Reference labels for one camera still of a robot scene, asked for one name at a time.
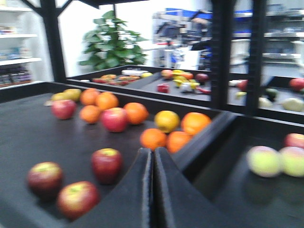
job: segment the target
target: shelving unit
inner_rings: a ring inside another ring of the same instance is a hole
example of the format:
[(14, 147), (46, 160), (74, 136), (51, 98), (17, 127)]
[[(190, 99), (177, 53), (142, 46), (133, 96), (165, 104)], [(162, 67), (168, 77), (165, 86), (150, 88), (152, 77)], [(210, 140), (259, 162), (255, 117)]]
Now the shelving unit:
[[(301, 22), (304, 21), (304, 9), (268, 12), (266, 16), (268, 31), (264, 34), (266, 39), (266, 49), (263, 53), (264, 62), (295, 64), (295, 59), (300, 58), (301, 55), (295, 53), (291, 41), (304, 40), (304, 30), (299, 32), (284, 30), (295, 25), (303, 27)], [(250, 17), (252, 17), (251, 12), (235, 14), (237, 21), (238, 19), (244, 19), (245, 21)], [(235, 38), (249, 38), (251, 33), (234, 33), (233, 36)]]
[[(10, 49), (12, 48), (27, 48), (27, 40), (31, 38), (38, 37), (37, 34), (30, 34), (24, 30), (21, 25), (20, 17), (28, 12), (32, 12), (33, 10), (30, 8), (24, 7), (0, 7), (0, 26), (2, 27), (13, 27), (11, 31), (2, 31), (0, 33), (0, 53), (4, 55), (10, 53)], [(7, 81), (7, 75), (14, 72), (14, 68), (18, 68), (19, 66), (25, 67), (27, 71), (31, 71), (30, 68), (32, 65), (28, 65), (28, 63), (34, 63), (41, 61), (41, 58), (32, 57), (31, 54), (21, 55), (18, 52), (16, 56), (8, 56), (7, 59), (2, 58), (0, 60), (0, 70), (3, 74), (3, 78), (0, 75), (0, 85), (3, 87), (3, 83), (5, 87), (13, 86), (15, 84), (20, 84), (18, 78), (15, 78), (16, 81), (13, 80), (13, 77), (10, 76), (11, 83)]]

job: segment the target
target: sorting tray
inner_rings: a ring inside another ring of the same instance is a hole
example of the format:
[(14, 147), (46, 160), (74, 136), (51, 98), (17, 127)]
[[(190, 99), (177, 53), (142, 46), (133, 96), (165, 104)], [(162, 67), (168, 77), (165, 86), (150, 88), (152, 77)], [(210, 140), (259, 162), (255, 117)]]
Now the sorting tray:
[[(220, 123), (224, 123), (227, 116), (230, 116), (228, 112), (205, 107), (115, 93), (120, 106), (128, 102), (140, 102), (146, 106), (150, 116), (143, 124), (129, 126), (123, 133), (109, 133), (100, 123), (86, 124), (80, 120), (80, 104), (74, 117), (69, 120), (56, 119), (51, 114), (50, 107), (43, 106), (53, 93), (74, 87), (85, 89), (59, 83), (37, 83), (0, 90), (0, 223), (6, 228), (22, 227), (24, 224), (33, 228), (57, 228), (73, 226), (79, 221), (70, 223), (58, 212), (55, 203), (42, 203), (29, 192), (25, 177), (34, 164), (44, 161), (58, 162), (65, 173), (64, 185), (87, 180), (94, 183), (106, 199), (114, 191), (115, 185), (105, 186), (96, 182), (90, 167), (90, 156), (95, 150), (115, 148), (122, 153), (124, 165), (118, 180), (120, 183), (141, 147), (141, 132), (146, 128), (155, 127), (153, 118), (157, 112), (172, 110), (180, 118), (188, 112), (200, 112), (213, 120), (206, 130), (195, 136), (185, 148), (199, 148), (201, 137), (211, 140), (212, 126), (216, 125), (214, 128), (219, 129)], [(191, 154), (192, 151), (189, 151), (187, 156), (191, 157)], [(141, 195), (130, 194), (130, 197)]]
[(246, 153), (253, 146), (280, 150), (288, 133), (303, 134), (304, 125), (238, 116), (201, 151), (197, 162), (187, 166), (180, 158), (175, 163), (192, 185), (236, 224), (243, 223), (246, 228), (302, 228), (304, 178), (284, 174), (262, 178), (249, 170), (246, 161)]
[[(93, 82), (83, 82), (81, 80), (92, 80), (94, 77), (102, 76), (105, 74), (117, 74), (120, 75), (122, 70), (128, 68), (140, 68), (141, 70), (147, 70), (153, 73), (152, 76), (139, 79), (133, 83), (130, 83), (125, 86), (115, 86), (115, 85), (106, 85), (100, 83), (93, 83)], [(95, 87), (104, 90), (110, 90), (119, 93), (128, 93), (132, 95), (138, 96), (145, 96), (155, 99), (167, 100), (167, 101), (174, 101), (180, 102), (184, 104), (191, 104), (191, 105), (199, 105), (204, 107), (210, 107), (210, 95), (204, 95), (202, 93), (183, 93), (181, 92), (176, 86), (173, 81), (170, 80), (163, 80), (160, 72), (167, 68), (162, 67), (148, 67), (148, 66), (120, 66), (108, 70), (103, 70), (99, 72), (94, 72), (82, 76), (75, 76), (70, 77), (67, 79), (67, 83), (77, 86), (87, 86), (87, 87)], [(186, 72), (191, 72), (195, 76), (197, 73), (205, 73), (209, 74), (209, 71), (195, 71), (195, 70), (184, 70)], [(157, 92), (157, 85), (161, 83), (168, 83), (170, 84), (170, 93), (159, 93)], [(203, 86), (206, 89), (210, 89), (210, 85)]]
[(263, 87), (262, 94), (264, 94), (266, 88), (274, 88), (278, 90), (278, 96), (273, 102), (272, 107), (259, 108), (257, 111), (257, 116), (304, 124), (304, 112), (288, 111), (285, 110), (281, 105), (283, 100), (290, 97), (303, 99), (303, 96), (300, 93), (294, 92), (289, 87), (289, 81), (291, 79), (293, 78), (274, 76), (268, 81), (268, 83), (266, 83), (266, 86)]
[[(153, 73), (152, 76), (140, 79), (126, 86), (115, 86), (115, 85), (106, 85), (100, 83), (93, 82), (83, 82), (81, 80), (92, 80), (94, 77), (102, 76), (105, 74), (117, 74), (120, 75), (122, 70), (128, 68), (140, 68), (141, 70), (147, 70)], [(107, 69), (99, 72), (93, 72), (90, 74), (75, 76), (67, 78), (67, 83), (77, 86), (86, 86), (86, 87), (95, 87), (99, 89), (119, 92), (119, 93), (127, 93), (132, 95), (150, 97), (155, 99), (179, 102), (183, 104), (191, 104), (191, 105), (199, 105), (204, 107), (215, 107), (212, 105), (212, 100), (210, 95), (205, 95), (200, 92), (182, 92), (179, 88), (175, 86), (175, 83), (171, 80), (164, 80), (161, 76), (161, 71), (166, 68), (162, 67), (148, 67), (148, 66), (120, 66), (112, 69)], [(186, 70), (182, 69), (186, 72), (191, 72), (194, 76), (198, 73), (204, 73), (210, 76), (210, 71), (200, 71), (200, 70)], [(246, 74), (229, 74), (229, 80), (238, 80), (238, 79), (247, 79)], [(170, 92), (167, 93), (159, 93), (157, 92), (157, 85), (167, 83), (170, 85)], [(210, 81), (205, 85), (201, 86), (204, 89), (211, 90)], [(235, 99), (235, 93), (238, 92), (236, 88), (228, 89), (228, 99), (227, 99), (227, 108), (226, 110), (242, 113), (244, 111), (244, 105), (246, 104), (246, 96)]]

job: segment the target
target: yellow fruit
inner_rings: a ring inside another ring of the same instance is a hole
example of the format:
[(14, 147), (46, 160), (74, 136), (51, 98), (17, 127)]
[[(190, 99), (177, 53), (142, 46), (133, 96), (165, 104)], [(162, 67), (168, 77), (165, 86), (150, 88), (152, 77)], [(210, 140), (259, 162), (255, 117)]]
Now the yellow fruit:
[(67, 99), (70, 99), (70, 96), (67, 93), (57, 93), (57, 94), (52, 95), (52, 97), (51, 97), (52, 101), (67, 100)]
[(180, 125), (179, 116), (173, 111), (160, 111), (154, 117), (155, 125), (164, 133), (174, 131)]
[(142, 77), (149, 77), (151, 75), (153, 75), (153, 74), (150, 73), (150, 72), (145, 72), (145, 73), (142, 74)]
[(63, 91), (64, 93), (67, 93), (71, 100), (78, 102), (81, 94), (80, 89), (66, 89)]

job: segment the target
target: potted plant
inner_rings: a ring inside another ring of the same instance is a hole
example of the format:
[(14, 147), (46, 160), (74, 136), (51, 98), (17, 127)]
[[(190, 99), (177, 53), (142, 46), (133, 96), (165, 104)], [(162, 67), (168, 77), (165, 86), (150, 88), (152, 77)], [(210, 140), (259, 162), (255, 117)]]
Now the potted plant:
[(80, 65), (91, 65), (95, 70), (103, 70), (145, 62), (146, 54), (143, 54), (138, 42), (147, 39), (138, 32), (127, 30), (126, 21), (117, 18), (113, 10), (94, 19), (94, 23), (96, 28), (84, 35), (87, 43), (84, 53), (89, 54), (89, 58), (80, 61)]

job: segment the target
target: red fruit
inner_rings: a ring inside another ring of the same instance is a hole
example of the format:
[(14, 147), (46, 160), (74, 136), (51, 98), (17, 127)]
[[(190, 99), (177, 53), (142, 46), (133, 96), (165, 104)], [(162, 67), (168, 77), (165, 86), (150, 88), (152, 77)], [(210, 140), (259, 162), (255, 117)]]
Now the red fruit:
[(51, 111), (60, 120), (71, 118), (76, 110), (76, 103), (72, 100), (53, 101)]
[(162, 83), (157, 85), (157, 92), (160, 93), (169, 93), (169, 84)]
[(201, 85), (205, 84), (205, 82), (209, 81), (209, 76), (206, 74), (196, 74), (195, 80), (197, 80)]
[(238, 88), (240, 89), (240, 91), (246, 92), (247, 91), (247, 83), (248, 80), (241, 80), (240, 83), (238, 83)]
[(299, 92), (301, 89), (304, 88), (304, 78), (299, 77), (299, 78), (293, 78), (293, 79), (291, 79), (289, 81), (289, 86), (293, 90)]
[(123, 132), (128, 125), (127, 112), (123, 108), (110, 108), (101, 113), (101, 123), (110, 132)]
[(304, 135), (297, 133), (289, 133), (284, 139), (285, 147), (293, 146), (304, 149)]
[(122, 168), (123, 158), (118, 150), (104, 148), (92, 154), (91, 164), (101, 184), (114, 184)]
[(57, 206), (69, 220), (75, 220), (97, 205), (100, 199), (94, 184), (80, 181), (65, 186), (59, 192)]
[(43, 201), (56, 199), (62, 187), (62, 180), (62, 169), (52, 161), (34, 165), (27, 175), (29, 189)]
[(162, 70), (161, 71), (161, 76), (164, 79), (172, 79), (172, 77), (173, 77), (173, 71), (172, 70)]

